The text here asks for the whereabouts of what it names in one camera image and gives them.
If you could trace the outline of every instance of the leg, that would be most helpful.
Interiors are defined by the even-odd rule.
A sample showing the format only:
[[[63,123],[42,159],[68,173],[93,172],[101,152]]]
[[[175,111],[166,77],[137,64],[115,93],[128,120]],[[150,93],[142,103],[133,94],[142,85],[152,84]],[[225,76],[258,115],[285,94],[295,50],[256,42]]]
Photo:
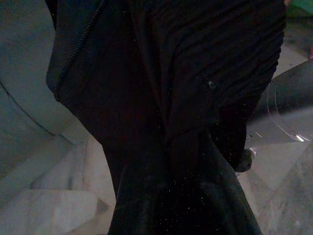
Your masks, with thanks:
[[[228,163],[235,168],[244,152],[246,121],[261,94],[254,94],[220,109],[220,122],[210,128],[212,139]]]

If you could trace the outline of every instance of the person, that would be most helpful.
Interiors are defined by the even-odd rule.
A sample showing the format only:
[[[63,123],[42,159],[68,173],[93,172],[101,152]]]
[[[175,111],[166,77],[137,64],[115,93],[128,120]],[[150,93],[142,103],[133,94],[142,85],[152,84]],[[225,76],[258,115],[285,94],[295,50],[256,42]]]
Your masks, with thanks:
[[[103,145],[110,235],[261,234],[234,169],[275,72],[283,0],[46,0],[46,82]]]

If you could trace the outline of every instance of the jacket sleeve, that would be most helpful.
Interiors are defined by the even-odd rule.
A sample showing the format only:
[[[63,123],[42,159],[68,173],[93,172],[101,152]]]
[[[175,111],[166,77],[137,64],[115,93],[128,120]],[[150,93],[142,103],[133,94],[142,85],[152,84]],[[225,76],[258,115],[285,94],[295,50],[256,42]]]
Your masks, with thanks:
[[[45,0],[45,3],[50,11],[54,29],[56,29],[58,0]]]

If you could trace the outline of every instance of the zipper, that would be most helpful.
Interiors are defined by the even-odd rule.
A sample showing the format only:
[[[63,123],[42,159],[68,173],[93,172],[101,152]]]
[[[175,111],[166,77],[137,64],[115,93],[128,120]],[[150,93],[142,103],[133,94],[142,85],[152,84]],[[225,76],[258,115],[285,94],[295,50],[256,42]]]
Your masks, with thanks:
[[[82,49],[82,47],[83,47],[83,45],[84,45],[84,43],[85,43],[85,41],[86,41],[86,39],[90,33],[91,28],[94,26],[99,15],[102,13],[102,11],[104,9],[105,2],[106,2],[106,0],[100,0],[98,6],[97,6],[96,10],[94,11],[91,19],[89,20],[84,32],[80,35],[78,42],[76,43],[73,51],[69,55],[63,69],[61,70],[61,72],[59,74],[59,79],[58,79],[56,91],[54,93],[54,97],[55,97],[56,101],[58,101],[58,102],[60,102],[59,92],[60,92],[63,80],[64,80],[65,76],[68,74],[68,71],[69,71],[71,65],[73,64],[73,62],[77,58],[78,53]]]

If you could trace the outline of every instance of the black jacket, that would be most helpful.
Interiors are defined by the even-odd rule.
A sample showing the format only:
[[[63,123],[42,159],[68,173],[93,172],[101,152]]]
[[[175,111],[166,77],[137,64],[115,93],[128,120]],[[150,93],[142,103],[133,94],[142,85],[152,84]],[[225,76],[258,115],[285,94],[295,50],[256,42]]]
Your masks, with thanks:
[[[218,205],[227,234],[260,234],[207,127],[270,82],[283,1],[47,3],[56,28],[47,85],[104,147],[117,194],[110,234],[152,233],[157,195],[185,178]]]

